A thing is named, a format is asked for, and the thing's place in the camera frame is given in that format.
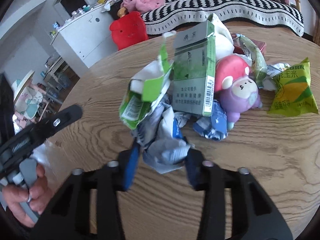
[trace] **screw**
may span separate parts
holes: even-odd
[[[241,167],[238,169],[238,171],[243,175],[248,175],[250,171],[246,167]]]
[[[119,166],[119,162],[118,161],[110,161],[107,164],[110,168],[114,168],[114,167],[118,167]]]
[[[78,169],[74,169],[72,171],[72,174],[78,176],[78,175],[81,175],[83,172],[84,172],[83,169],[78,168]]]
[[[59,123],[61,122],[61,120],[58,118],[58,119],[56,119],[56,120],[54,120],[54,122],[53,122],[53,126],[54,127],[57,127],[58,125],[59,125]]]
[[[213,167],[213,162],[209,161],[209,160],[204,160],[202,162],[202,165],[205,166],[205,167]]]

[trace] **crumpled paper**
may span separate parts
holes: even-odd
[[[227,115],[217,100],[213,101],[211,117],[201,117],[193,124],[193,130],[214,141],[221,141],[228,136]]]
[[[272,80],[272,78],[289,67],[290,65],[288,63],[277,63],[274,65],[267,65],[267,76],[262,81],[262,89],[267,91],[276,91],[277,86],[276,83]]]
[[[143,161],[160,174],[183,167],[190,145],[183,140],[168,95],[146,117],[132,135],[145,149]]]

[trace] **hand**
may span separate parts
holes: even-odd
[[[19,188],[15,185],[8,185],[2,190],[4,200],[7,202],[12,214],[22,225],[30,228],[33,227],[35,223],[24,212],[19,203],[28,201],[30,194],[32,197],[32,200],[29,202],[30,208],[42,214],[52,198],[52,190],[48,188],[48,180],[44,175],[44,167],[41,164],[37,165],[36,173],[38,179],[29,189],[29,193],[26,189]]]

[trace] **white cabinet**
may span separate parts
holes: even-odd
[[[113,18],[102,9],[98,6],[63,26],[51,43],[79,77],[117,51],[109,30]]]

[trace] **white bag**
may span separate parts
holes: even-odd
[[[211,23],[214,25],[214,35],[216,36],[216,62],[233,53],[235,47],[227,27],[220,21],[218,16],[213,13]]]

